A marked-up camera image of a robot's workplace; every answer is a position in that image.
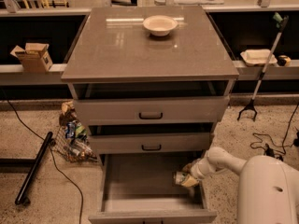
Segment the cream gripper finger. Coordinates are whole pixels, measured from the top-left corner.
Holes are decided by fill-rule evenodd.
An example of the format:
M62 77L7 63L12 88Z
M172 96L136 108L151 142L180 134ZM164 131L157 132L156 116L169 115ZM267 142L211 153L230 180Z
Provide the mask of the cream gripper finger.
M185 173L193 173L195 171L195 165L188 163L182 168L182 171Z
M199 183L199 180L194 178L193 176L186 174L185 176L183 176L183 179L181 181L181 186L182 187L186 187L186 188L190 188L190 187L194 187Z

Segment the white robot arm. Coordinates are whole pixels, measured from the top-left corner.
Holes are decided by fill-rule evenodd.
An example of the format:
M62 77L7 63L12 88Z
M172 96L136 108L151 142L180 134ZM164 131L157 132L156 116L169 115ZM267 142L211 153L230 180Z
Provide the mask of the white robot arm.
M221 147L187 164L175 183L190 188L222 170L239 176L237 224L298 224L299 171L273 157L239 159Z

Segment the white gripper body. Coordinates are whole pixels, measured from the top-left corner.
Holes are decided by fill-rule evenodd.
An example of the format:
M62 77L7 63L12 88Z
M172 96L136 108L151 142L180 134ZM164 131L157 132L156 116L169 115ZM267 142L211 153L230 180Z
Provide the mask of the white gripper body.
M192 162L191 175L196 179L204 179L214 172L214 167L207 159L197 159Z

